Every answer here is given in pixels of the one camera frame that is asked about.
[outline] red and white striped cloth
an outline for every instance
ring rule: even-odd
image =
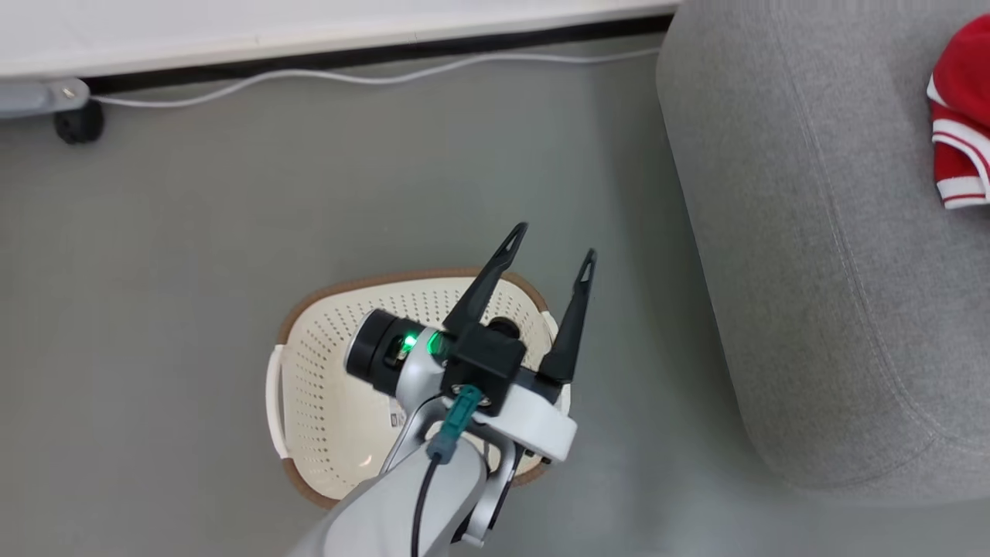
[[[928,96],[941,202],[946,209],[990,204],[990,15],[952,38]]]

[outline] white plastic basket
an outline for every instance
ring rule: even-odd
[[[314,292],[292,310],[268,361],[265,402],[275,451],[304,497],[331,508],[357,484],[376,476],[405,419],[393,399],[344,370],[344,351],[361,317],[381,308],[440,328],[479,271],[409,273],[339,284]],[[497,316],[519,325],[528,349],[523,364],[535,369],[557,331],[543,298],[521,277],[505,274],[482,321]],[[569,411],[569,386],[557,407]],[[488,450],[480,440],[472,441],[479,450]],[[494,449],[488,459],[497,465]],[[544,470],[539,456],[524,457],[514,485],[528,483]]]

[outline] gray fabric upholstery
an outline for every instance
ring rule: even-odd
[[[746,428],[808,492],[988,496],[990,209],[941,208],[925,97],[988,4],[783,4],[689,0],[657,70]]]

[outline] teal cable connector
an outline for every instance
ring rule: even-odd
[[[444,425],[427,445],[427,456],[431,460],[438,459],[440,464],[450,462],[450,459],[453,458],[453,451],[457,449],[457,439],[467,429],[467,424],[471,421],[471,414],[474,413],[484,397],[484,393],[474,385],[465,385],[460,388],[457,398],[453,401],[453,406],[446,412]]]

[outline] basket handle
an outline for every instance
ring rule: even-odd
[[[282,409],[278,399],[278,388],[282,377],[282,350],[284,344],[276,344],[268,357],[268,373],[264,377],[264,407],[268,413],[268,433],[271,444],[275,446],[278,458],[289,458],[289,450],[285,446],[285,430],[282,429]]]

